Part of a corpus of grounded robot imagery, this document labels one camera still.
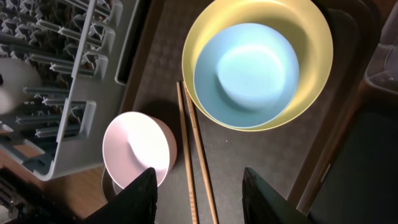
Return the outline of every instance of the plastic container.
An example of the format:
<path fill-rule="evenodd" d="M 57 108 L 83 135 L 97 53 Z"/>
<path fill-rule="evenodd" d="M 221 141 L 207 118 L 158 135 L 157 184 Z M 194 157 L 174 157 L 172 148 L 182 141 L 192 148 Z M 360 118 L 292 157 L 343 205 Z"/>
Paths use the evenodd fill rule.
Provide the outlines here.
<path fill-rule="evenodd" d="M 375 88 L 398 94 L 398 2 L 383 27 L 364 79 Z"/>

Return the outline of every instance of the tray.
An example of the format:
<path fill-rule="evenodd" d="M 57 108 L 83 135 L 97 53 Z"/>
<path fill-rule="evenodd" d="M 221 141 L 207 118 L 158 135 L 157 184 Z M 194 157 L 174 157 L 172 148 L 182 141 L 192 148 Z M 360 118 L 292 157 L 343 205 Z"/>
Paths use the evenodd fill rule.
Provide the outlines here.
<path fill-rule="evenodd" d="M 131 72 L 126 87 L 122 111 L 141 111 L 161 119 L 174 132 L 178 142 L 176 164 L 158 189 L 157 223 L 185 224 L 192 221 L 175 83 L 182 79 L 181 55 L 185 37 L 196 17 L 210 2 L 165 2 L 154 41 L 147 43 L 150 45 L 149 54 L 140 57 L 141 63 L 137 63 L 145 66 L 133 68 L 135 71 Z M 325 89 L 306 112 L 279 128 L 243 133 L 217 125 L 198 111 L 220 223 L 244 223 L 241 183 L 245 167 L 253 168 L 281 196 L 288 198 L 305 164 L 308 173 L 300 173 L 300 184 L 295 185 L 294 197 L 289 197 L 298 204 L 319 157 L 312 155 L 306 160 L 307 154 L 313 151 L 315 143 L 319 149 L 325 146 L 321 143 L 327 140 L 316 142 L 316 138 L 320 133 L 328 136 L 337 123 L 327 122 L 325 118 L 333 119 L 343 112 L 341 108 L 346 98 L 342 96 L 357 84 L 358 77 L 366 68 L 363 65 L 369 62 L 380 35 L 376 25 L 377 12 L 358 0 L 320 3 L 320 7 L 325 5 L 330 7 L 325 11 L 329 13 L 326 19 L 332 29 L 335 57 Z M 190 134 L 189 138 L 200 223 L 211 223 L 193 135 Z"/>

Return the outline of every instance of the bowl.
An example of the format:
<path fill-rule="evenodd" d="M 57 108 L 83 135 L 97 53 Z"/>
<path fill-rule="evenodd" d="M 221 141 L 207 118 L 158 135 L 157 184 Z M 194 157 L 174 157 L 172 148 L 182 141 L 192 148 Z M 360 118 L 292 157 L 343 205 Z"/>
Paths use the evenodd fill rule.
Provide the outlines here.
<path fill-rule="evenodd" d="M 117 116 L 103 139 L 106 170 L 122 189 L 147 168 L 156 171 L 159 186 L 177 157 L 177 144 L 170 128 L 161 120 L 139 112 Z"/>
<path fill-rule="evenodd" d="M 276 118 L 292 101 L 299 63 L 289 41 L 273 28 L 238 24 L 205 45 L 193 81 L 200 105 L 213 119 L 253 128 Z"/>
<path fill-rule="evenodd" d="M 297 91 L 288 107 L 272 121 L 253 128 L 234 128 L 212 118 L 195 94 L 193 74 L 206 43 L 221 30 L 242 23 L 269 26 L 292 45 L 300 67 Z M 326 19 L 310 0 L 215 0 L 193 23 L 182 54 L 183 78 L 192 101 L 214 122 L 240 131 L 263 131 L 283 125 L 303 113 L 328 80 L 333 42 Z"/>

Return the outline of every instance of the pair of chopsticks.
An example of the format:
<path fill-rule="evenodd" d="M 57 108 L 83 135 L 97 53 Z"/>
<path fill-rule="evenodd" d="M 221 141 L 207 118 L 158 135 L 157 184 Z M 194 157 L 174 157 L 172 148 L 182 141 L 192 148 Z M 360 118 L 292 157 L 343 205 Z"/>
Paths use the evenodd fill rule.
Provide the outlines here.
<path fill-rule="evenodd" d="M 214 202 L 213 190 L 211 189 L 209 173 L 206 168 L 206 160 L 205 160 L 205 152 L 201 146 L 201 139 L 200 133 L 198 128 L 197 117 L 195 114 L 195 110 L 192 105 L 192 100 L 187 94 L 187 88 L 185 83 L 182 82 L 185 99 L 187 102 L 189 115 L 192 123 L 193 128 L 193 135 L 195 137 L 195 143 L 197 146 L 199 161 L 200 161 L 200 168 L 201 173 L 203 175 L 203 180 L 205 181 L 205 188 L 207 193 L 207 198 L 209 200 L 211 216 L 213 217 L 213 223 L 218 224 L 217 212 L 216 212 L 216 205 Z M 192 162 L 191 162 L 191 155 L 189 150 L 188 144 L 188 136 L 187 136 L 187 126 L 185 124 L 185 113 L 184 113 L 184 105 L 182 100 L 182 90 L 181 90 L 181 82 L 177 82 L 177 93 L 178 93 L 178 105 L 180 108 L 180 122 L 181 122 L 181 132 L 182 132 L 182 142 L 183 142 L 183 150 L 184 150 L 184 157 L 185 157 L 185 168 L 187 170 L 187 177 L 188 177 L 188 190 L 189 190 L 189 199 L 191 203 L 191 213 L 192 213 L 192 223 L 198 223 L 198 209 L 197 209 L 197 202 L 196 202 L 196 195 L 195 195 L 195 183 L 193 181 L 193 174 L 192 174 Z"/>

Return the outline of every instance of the wooden table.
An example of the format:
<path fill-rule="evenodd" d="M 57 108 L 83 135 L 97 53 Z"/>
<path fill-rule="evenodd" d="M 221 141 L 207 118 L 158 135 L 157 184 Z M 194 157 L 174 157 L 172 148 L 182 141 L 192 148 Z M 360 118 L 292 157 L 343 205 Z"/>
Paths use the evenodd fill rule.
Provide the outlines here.
<path fill-rule="evenodd" d="M 373 0 L 386 19 L 396 0 Z M 7 167 L 22 179 L 32 182 L 56 202 L 66 205 L 77 217 L 86 218 L 105 203 L 101 191 L 103 167 L 42 182 L 0 151 L 0 167 Z"/>

